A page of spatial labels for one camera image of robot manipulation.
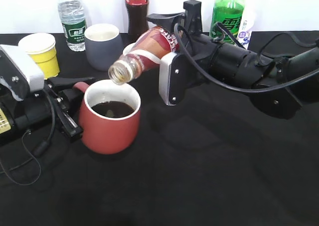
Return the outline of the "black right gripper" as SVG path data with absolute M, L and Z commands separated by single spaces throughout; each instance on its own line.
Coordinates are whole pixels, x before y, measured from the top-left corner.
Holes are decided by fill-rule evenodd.
M 174 57 L 174 88 L 188 89 L 208 82 L 224 87 L 209 73 L 221 42 L 202 33 L 201 2 L 187 0 L 183 8 L 180 13 L 152 13 L 146 17 L 148 22 L 174 32 L 179 43 L 179 53 Z

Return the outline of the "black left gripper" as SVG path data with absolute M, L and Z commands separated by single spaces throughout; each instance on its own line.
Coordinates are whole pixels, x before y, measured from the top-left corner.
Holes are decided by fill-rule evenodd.
M 44 89 L 49 94 L 53 103 L 57 130 L 68 138 L 70 142 L 79 140 L 83 134 L 83 129 L 73 118 L 80 107 L 83 93 L 72 89 L 72 87 L 78 82 L 92 84 L 95 81 L 95 77 L 51 77 L 46 81 Z

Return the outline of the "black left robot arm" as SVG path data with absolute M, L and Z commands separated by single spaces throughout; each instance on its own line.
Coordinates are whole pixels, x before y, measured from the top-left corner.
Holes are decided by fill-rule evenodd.
M 28 129 L 38 129 L 50 123 L 51 110 L 55 112 L 56 125 L 62 134 L 76 141 L 82 137 L 83 129 L 73 120 L 79 110 L 84 93 L 73 86 L 78 82 L 92 84 L 94 77 L 51 77 L 44 82 L 44 91 L 29 94 L 23 101 L 16 101 L 10 90 L 0 86 L 0 142 L 11 142 Z

